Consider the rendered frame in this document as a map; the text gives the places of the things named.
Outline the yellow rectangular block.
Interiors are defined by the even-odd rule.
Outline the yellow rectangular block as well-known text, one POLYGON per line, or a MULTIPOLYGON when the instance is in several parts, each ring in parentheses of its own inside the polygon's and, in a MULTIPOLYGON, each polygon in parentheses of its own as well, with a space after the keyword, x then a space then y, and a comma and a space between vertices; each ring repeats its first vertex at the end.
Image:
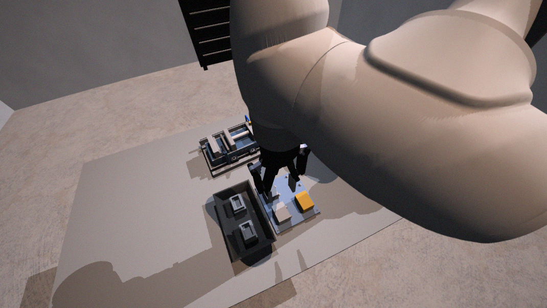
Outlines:
POLYGON ((296 194, 294 197, 294 200, 297 203, 302 213, 312 210, 314 207, 314 203, 311 200, 311 198, 308 196, 306 191, 303 191, 300 194, 296 194))

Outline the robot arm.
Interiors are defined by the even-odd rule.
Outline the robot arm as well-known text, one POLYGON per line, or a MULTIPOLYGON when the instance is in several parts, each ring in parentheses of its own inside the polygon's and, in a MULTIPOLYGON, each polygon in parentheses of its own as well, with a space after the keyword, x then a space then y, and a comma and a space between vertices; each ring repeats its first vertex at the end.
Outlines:
POLYGON ((367 46, 328 22, 328 0, 230 0, 261 147, 304 142, 365 197, 448 237, 490 244, 547 225, 547 114, 530 90, 547 0, 452 0, 367 46))

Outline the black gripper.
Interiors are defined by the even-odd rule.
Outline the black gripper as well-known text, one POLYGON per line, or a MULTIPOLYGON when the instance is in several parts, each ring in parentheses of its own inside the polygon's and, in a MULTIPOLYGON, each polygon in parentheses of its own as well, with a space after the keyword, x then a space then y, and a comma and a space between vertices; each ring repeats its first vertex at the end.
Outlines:
POLYGON ((275 152, 267 150, 263 147, 260 147, 260 157, 259 161, 255 164, 248 163, 247 167, 253 176, 255 187, 259 194, 267 196, 270 203, 272 203, 272 184, 274 182, 275 176, 279 172, 279 169, 282 167, 288 167, 288 185, 292 193, 295 192, 296 183, 300 180, 299 175, 304 175, 306 171, 308 154, 311 150, 308 146, 302 142, 299 146, 294 149, 285 151, 285 152, 275 152), (300 149, 300 150, 299 150, 300 149), (294 165, 294 158, 297 156, 296 168, 294 165), (285 163, 286 162, 286 163, 285 163), (261 167, 265 167, 265 173, 263 180, 261 179, 261 167))

